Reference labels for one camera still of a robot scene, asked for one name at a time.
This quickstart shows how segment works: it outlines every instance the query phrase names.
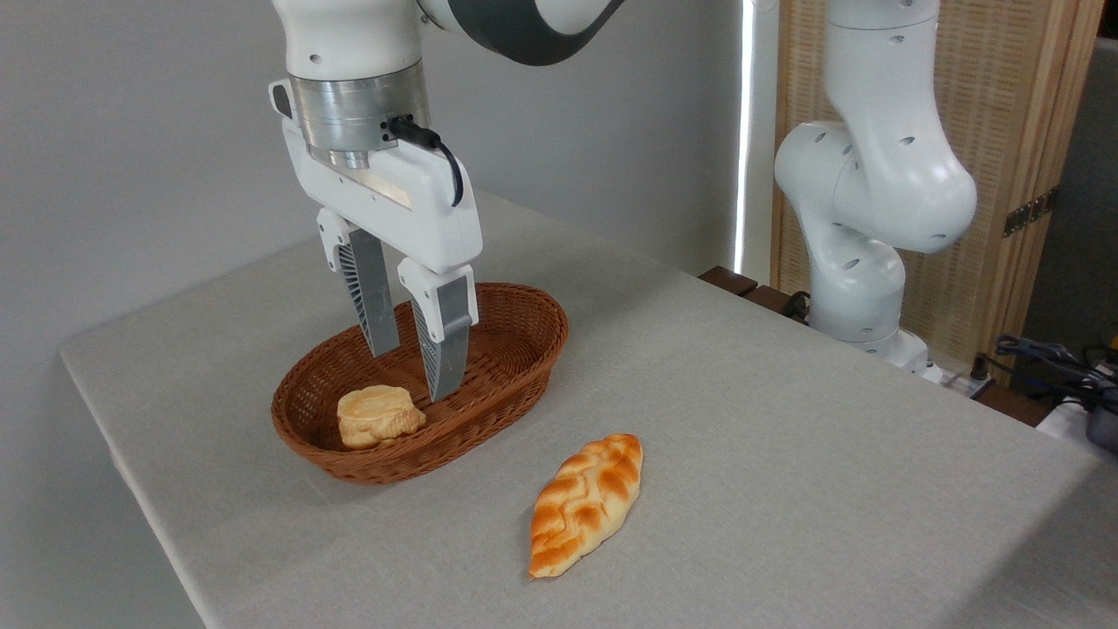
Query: gray tablecloth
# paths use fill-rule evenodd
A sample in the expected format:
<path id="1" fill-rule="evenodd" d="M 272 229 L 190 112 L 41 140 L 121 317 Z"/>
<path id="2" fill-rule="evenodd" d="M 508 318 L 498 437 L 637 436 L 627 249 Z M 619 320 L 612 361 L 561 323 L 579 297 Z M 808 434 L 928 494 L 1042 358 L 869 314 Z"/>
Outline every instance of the gray tablecloth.
<path id="1" fill-rule="evenodd" d="M 571 336 L 536 409 L 429 475 L 347 485 L 273 432 L 280 380 L 354 322 L 316 240 L 64 349 L 207 626 L 1118 627 L 1115 468 L 694 277 L 479 204 L 479 279 L 547 289 Z M 536 494 L 612 432 L 646 452 L 628 521 L 529 582 Z"/>

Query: gray wall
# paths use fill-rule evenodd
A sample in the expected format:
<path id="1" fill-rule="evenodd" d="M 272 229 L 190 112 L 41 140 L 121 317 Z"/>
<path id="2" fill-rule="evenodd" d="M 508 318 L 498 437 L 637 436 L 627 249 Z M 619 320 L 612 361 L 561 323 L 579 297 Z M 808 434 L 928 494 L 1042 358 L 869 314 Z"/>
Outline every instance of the gray wall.
<path id="1" fill-rule="evenodd" d="M 1025 323 L 1026 337 L 1077 353 L 1118 323 L 1116 103 L 1118 40 L 1099 39 Z"/>
<path id="2" fill-rule="evenodd" d="M 480 188 L 690 271 L 726 263 L 739 20 L 632 1 L 543 69 L 435 34 L 436 127 Z M 0 626 L 197 627 L 57 349 L 312 237 L 265 97 L 278 19 L 3 0 L 0 58 Z"/>

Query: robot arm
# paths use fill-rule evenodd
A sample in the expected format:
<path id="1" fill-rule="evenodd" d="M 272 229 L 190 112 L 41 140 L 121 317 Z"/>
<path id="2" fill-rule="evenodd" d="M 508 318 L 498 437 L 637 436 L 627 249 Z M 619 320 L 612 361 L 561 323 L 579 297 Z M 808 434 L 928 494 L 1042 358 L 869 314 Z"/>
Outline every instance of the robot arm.
<path id="1" fill-rule="evenodd" d="M 622 1 L 273 0 L 290 75 L 271 85 L 273 107 L 300 183 L 323 204 L 326 259 L 380 355 L 399 345 L 382 242 L 405 255 L 397 273 L 433 401 L 462 383 L 482 234 L 465 166 L 427 128 L 423 23 L 548 65 L 581 49 Z"/>
<path id="2" fill-rule="evenodd" d="M 900 330 L 893 247 L 949 247 L 977 203 L 936 107 L 938 17 L 939 0 L 831 0 L 824 84 L 845 122 L 800 124 L 776 160 L 807 241 L 811 326 L 929 380 L 927 346 Z"/>

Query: wicker basket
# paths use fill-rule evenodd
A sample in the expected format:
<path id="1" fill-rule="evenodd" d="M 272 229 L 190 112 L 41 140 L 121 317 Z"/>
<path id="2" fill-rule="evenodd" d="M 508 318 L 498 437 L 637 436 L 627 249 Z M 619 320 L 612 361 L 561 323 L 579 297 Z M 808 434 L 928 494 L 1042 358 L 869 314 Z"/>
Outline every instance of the wicker basket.
<path id="1" fill-rule="evenodd" d="M 432 403 L 411 304 L 396 306 L 400 347 L 373 359 L 357 326 L 324 342 L 280 383 L 272 423 L 297 455 L 362 485 L 396 483 L 445 466 L 527 413 L 543 395 L 567 342 L 567 314 L 549 294 L 515 284 L 477 284 L 480 322 L 470 331 L 462 387 Z M 375 384 L 411 392 L 427 423 L 396 444 L 348 450 L 338 400 Z"/>

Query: pastry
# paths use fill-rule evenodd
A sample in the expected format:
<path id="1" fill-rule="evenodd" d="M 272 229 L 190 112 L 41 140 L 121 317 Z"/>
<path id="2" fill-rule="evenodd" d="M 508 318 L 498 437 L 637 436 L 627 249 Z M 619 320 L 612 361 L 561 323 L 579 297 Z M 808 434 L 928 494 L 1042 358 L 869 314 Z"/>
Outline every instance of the pastry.
<path id="1" fill-rule="evenodd" d="M 632 435 L 591 441 L 540 492 L 529 579 L 559 576 L 620 528 L 641 493 L 644 450 Z"/>
<path id="2" fill-rule="evenodd" d="M 398 387 L 378 384 L 338 401 L 338 430 L 342 444 L 352 450 L 392 444 L 426 422 L 427 417 L 411 403 L 411 394 Z"/>

